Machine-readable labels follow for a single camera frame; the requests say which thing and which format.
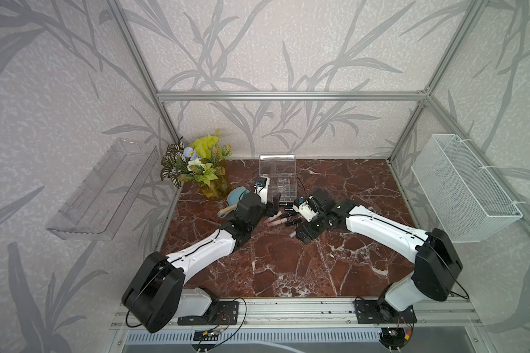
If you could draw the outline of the clear acrylic lipstick organizer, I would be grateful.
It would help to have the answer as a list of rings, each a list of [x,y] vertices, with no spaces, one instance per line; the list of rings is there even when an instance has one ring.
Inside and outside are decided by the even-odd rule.
[[[294,154],[262,154],[259,176],[265,177],[267,201],[280,194],[280,203],[293,203],[297,198],[297,169]]]

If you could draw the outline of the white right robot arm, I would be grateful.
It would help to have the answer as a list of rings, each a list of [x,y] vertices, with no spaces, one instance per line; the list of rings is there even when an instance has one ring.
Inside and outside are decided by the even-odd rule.
[[[295,231],[295,237],[305,244],[328,229],[340,228],[366,236],[414,265],[412,273],[391,284],[370,304],[381,317],[403,313],[426,299],[444,302],[457,284],[463,265],[449,235],[441,229],[408,227],[350,199],[335,202],[322,189],[296,199],[293,208],[306,220]]]

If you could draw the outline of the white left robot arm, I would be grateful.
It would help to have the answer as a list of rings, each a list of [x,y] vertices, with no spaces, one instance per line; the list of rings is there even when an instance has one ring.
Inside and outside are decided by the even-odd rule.
[[[278,213],[280,200],[280,193],[272,201],[264,191],[244,194],[233,215],[207,238],[178,252],[150,254],[122,296],[127,312],[150,333],[171,319],[204,316],[216,300],[207,291],[185,289],[184,285],[210,264],[243,247],[263,217]]]

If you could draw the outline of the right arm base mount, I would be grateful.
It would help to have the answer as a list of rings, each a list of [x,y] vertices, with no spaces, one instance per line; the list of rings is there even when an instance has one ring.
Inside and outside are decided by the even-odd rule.
[[[355,298],[353,301],[359,324],[416,324],[418,322],[413,306],[397,311],[388,304],[374,299]]]

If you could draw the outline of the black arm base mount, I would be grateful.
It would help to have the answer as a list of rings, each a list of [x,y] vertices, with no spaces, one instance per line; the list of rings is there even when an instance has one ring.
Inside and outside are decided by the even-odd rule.
[[[178,319],[180,326],[228,326],[236,324],[239,314],[238,301],[218,301],[211,303],[210,307],[201,316],[184,316]]]

